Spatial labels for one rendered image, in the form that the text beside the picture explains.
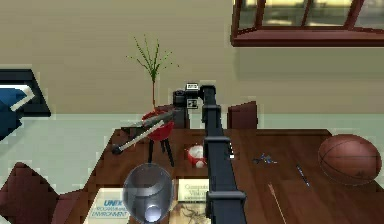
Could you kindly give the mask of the book with dark drawing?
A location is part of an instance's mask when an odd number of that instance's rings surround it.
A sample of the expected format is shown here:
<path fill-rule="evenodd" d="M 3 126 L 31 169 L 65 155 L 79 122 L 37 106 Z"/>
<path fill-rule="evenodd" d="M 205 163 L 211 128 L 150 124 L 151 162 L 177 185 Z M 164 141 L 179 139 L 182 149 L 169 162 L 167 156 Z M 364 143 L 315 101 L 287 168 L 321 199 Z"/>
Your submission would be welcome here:
<path fill-rule="evenodd" d="M 175 203 L 169 212 L 169 224 L 211 224 L 204 203 Z"/>

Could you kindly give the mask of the dark pen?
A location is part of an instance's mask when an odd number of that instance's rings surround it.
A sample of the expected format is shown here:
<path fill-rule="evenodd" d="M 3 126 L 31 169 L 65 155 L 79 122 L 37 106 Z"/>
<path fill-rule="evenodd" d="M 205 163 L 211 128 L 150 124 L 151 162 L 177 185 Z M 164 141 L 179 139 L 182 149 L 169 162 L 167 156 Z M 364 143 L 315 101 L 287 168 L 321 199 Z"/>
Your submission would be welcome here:
<path fill-rule="evenodd" d="M 297 170 L 298 170 L 300 176 L 302 177 L 303 181 L 304 181 L 305 184 L 307 185 L 307 187 L 310 187 L 310 183 L 309 183 L 307 177 L 305 176 L 305 174 L 304 174 L 304 172 L 303 172 L 301 166 L 300 166 L 299 164 L 296 164 L 296 168 L 297 168 Z"/>

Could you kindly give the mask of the cream book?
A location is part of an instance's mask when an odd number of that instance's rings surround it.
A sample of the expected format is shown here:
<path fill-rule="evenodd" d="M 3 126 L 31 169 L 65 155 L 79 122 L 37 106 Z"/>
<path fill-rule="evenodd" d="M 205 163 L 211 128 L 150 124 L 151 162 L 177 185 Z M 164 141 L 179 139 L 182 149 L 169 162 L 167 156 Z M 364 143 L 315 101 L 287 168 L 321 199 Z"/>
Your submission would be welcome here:
<path fill-rule="evenodd" d="M 181 202 L 205 202 L 208 190 L 208 179 L 179 179 L 177 199 Z"/>

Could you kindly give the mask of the white book with blue letters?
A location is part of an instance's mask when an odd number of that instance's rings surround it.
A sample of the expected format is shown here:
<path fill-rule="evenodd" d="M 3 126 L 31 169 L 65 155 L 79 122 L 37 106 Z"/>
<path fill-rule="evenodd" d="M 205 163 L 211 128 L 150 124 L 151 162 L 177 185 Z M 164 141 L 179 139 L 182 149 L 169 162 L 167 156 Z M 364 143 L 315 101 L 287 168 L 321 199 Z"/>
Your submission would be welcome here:
<path fill-rule="evenodd" d="M 100 188 L 83 224 L 129 224 L 122 188 Z"/>

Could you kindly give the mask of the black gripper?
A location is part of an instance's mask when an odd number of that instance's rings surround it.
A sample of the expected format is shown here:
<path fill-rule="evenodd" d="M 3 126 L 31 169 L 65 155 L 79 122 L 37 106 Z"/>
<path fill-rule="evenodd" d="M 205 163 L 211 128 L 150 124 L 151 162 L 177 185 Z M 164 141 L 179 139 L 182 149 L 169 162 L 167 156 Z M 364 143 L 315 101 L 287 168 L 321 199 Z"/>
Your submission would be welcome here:
<path fill-rule="evenodd" d="M 173 106 L 176 110 L 176 113 L 183 118 L 187 117 L 187 99 L 186 93 L 184 90 L 176 90 L 173 92 Z M 141 134 L 136 135 L 130 140 L 127 140 L 125 143 L 112 146 L 113 154 L 121 154 L 125 149 L 135 145 L 142 139 L 146 138 L 149 134 L 153 133 L 155 130 L 168 123 L 174 119 L 174 110 L 170 111 L 152 111 L 148 114 L 147 118 L 142 118 L 140 121 L 131 124 L 128 127 L 122 127 L 121 130 L 130 133 L 143 131 Z"/>

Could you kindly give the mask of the red framed window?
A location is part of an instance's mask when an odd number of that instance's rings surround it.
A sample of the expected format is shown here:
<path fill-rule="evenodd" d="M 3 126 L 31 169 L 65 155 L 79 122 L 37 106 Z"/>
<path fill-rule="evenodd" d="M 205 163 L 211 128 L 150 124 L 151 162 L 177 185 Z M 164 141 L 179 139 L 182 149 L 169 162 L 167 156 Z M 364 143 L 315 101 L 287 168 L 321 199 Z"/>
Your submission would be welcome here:
<path fill-rule="evenodd" d="M 384 0 L 232 0 L 234 47 L 384 47 Z"/>

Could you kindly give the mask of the house plant in red pot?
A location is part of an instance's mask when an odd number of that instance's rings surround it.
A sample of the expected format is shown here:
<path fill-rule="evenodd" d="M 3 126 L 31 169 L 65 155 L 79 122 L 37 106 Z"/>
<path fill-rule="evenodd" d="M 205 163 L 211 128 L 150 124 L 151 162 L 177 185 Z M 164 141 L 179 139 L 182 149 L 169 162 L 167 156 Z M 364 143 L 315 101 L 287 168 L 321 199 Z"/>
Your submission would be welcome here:
<path fill-rule="evenodd" d="M 168 62 L 168 58 L 170 57 L 172 52 L 167 50 L 162 52 L 159 40 L 150 43 L 149 38 L 146 35 L 143 35 L 142 41 L 140 41 L 137 37 L 134 37 L 133 40 L 135 42 L 138 54 L 130 55 L 128 56 L 128 59 L 132 59 L 136 61 L 140 66 L 142 66 L 147 72 L 147 74 L 150 76 L 151 80 L 151 99 L 153 110 L 151 112 L 146 113 L 144 115 L 144 118 L 155 118 L 157 115 L 165 115 L 167 111 L 165 109 L 161 109 L 156 104 L 156 81 L 158 79 L 159 74 L 161 73 L 161 70 L 171 65 L 171 62 Z M 153 159 L 154 143 L 159 142 L 162 151 L 167 153 L 170 165 L 175 165 L 169 142 L 169 136 L 173 128 L 173 121 L 164 120 L 163 125 L 161 125 L 158 129 L 154 130 L 148 135 L 149 163 L 151 163 Z"/>

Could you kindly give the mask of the brown wooden table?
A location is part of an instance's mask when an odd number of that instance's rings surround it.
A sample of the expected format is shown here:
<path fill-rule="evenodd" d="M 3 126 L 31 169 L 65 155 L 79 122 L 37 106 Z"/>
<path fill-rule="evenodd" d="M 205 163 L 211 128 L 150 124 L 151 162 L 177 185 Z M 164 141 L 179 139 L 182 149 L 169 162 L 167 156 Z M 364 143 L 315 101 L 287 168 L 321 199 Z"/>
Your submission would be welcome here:
<path fill-rule="evenodd" d="M 153 162 L 164 167 L 172 179 L 207 178 L 207 167 L 196 169 L 185 157 L 184 149 L 203 142 L 205 131 L 174 129 L 170 136 L 175 167 L 156 145 Z M 286 224 L 384 224 L 384 191 L 376 182 L 350 187 L 330 180 L 318 164 L 321 143 L 332 136 L 326 129 L 248 129 L 225 130 L 232 141 L 232 160 L 236 184 L 247 194 L 247 224 L 284 224 L 272 196 L 271 183 Z M 127 139 L 115 130 L 97 162 L 65 224 L 83 224 L 99 188 L 119 188 L 129 172 L 147 162 L 148 141 L 111 153 L 112 144 Z M 270 154 L 277 164 L 255 164 L 252 159 Z M 296 164 L 306 175 L 304 183 Z"/>

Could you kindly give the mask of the red alarm clock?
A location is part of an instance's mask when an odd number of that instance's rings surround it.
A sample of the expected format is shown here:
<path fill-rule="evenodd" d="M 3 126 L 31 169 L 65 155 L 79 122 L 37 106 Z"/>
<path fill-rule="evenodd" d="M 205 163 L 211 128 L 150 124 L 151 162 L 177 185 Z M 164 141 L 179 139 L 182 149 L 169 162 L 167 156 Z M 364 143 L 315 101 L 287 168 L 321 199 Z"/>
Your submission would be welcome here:
<path fill-rule="evenodd" d="M 206 165 L 204 148 L 202 145 L 194 145 L 187 149 L 188 161 L 193 167 L 203 168 Z"/>

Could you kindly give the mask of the thin wooden pencil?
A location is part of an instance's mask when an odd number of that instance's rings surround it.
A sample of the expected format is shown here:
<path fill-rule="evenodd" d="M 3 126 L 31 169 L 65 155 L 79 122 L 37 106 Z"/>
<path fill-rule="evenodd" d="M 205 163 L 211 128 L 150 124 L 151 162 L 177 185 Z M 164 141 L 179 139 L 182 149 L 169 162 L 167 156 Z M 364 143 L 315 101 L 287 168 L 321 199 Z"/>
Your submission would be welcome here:
<path fill-rule="evenodd" d="M 282 218 L 283 223 L 284 223 L 284 224 L 287 224 L 286 219 L 285 219 L 285 216 L 284 216 L 283 211 L 282 211 L 282 209 L 281 209 L 280 203 L 279 203 L 279 201 L 278 201 L 278 198 L 277 198 L 277 195 L 276 195 L 274 186 L 273 186 L 273 184 L 272 184 L 271 182 L 268 183 L 268 188 L 269 188 L 269 191 L 270 191 L 271 195 L 273 196 L 273 198 L 274 198 L 274 200 L 275 200 L 275 203 L 276 203 L 276 205 L 277 205 L 277 208 L 278 208 L 278 210 L 279 210 L 279 213 L 280 213 L 280 216 L 281 216 L 281 218 Z"/>

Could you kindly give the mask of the blue key bunch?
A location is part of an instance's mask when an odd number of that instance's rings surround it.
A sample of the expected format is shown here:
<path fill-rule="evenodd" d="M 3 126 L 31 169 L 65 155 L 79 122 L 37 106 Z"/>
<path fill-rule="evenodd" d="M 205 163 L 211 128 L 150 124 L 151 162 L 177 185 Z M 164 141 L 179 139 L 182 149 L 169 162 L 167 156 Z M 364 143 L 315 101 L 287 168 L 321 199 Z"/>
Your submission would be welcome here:
<path fill-rule="evenodd" d="M 253 162 L 256 164 L 259 164 L 260 162 L 276 164 L 276 161 L 274 161 L 270 155 L 266 155 L 265 153 L 263 153 L 260 157 L 253 159 Z"/>

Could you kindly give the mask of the brown basketball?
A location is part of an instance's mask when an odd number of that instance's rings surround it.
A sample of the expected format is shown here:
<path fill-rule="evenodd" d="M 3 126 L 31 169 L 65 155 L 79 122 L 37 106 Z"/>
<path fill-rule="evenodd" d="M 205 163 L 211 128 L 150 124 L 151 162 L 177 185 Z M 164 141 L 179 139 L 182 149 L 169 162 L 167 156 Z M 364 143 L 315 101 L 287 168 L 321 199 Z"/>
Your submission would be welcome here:
<path fill-rule="evenodd" d="M 354 134 L 338 134 L 324 140 L 318 150 L 318 163 L 330 179 L 350 186 L 374 181 L 382 168 L 376 146 Z"/>

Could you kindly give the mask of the dark red chair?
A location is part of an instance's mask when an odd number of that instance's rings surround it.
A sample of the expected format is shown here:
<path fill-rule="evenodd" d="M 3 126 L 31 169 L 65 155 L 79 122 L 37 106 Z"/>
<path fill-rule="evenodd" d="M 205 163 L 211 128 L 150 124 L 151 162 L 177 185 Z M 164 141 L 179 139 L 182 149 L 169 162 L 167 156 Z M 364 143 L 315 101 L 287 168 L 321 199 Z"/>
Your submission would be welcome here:
<path fill-rule="evenodd" d="M 256 129 L 257 125 L 257 104 L 255 101 L 230 106 L 228 108 L 228 129 Z"/>
<path fill-rule="evenodd" d="M 189 129 L 190 120 L 188 110 L 181 107 L 175 107 L 174 105 L 162 105 L 155 108 L 156 111 L 171 111 L 174 110 L 173 120 L 174 127 L 176 129 Z"/>
<path fill-rule="evenodd" d="M 65 224 L 80 193 L 58 194 L 39 173 L 17 162 L 0 189 L 0 216 L 11 224 Z"/>

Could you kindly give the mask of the clear glass bowl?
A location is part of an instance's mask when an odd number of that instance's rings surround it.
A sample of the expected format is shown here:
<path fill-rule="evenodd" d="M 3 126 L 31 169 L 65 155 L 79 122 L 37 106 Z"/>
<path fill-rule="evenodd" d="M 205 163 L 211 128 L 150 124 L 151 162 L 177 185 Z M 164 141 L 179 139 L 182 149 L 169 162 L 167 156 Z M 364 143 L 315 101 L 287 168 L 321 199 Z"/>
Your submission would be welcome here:
<path fill-rule="evenodd" d="M 164 168 L 144 163 L 127 176 L 122 197 L 127 211 L 140 224 L 159 224 L 171 207 L 174 185 Z"/>

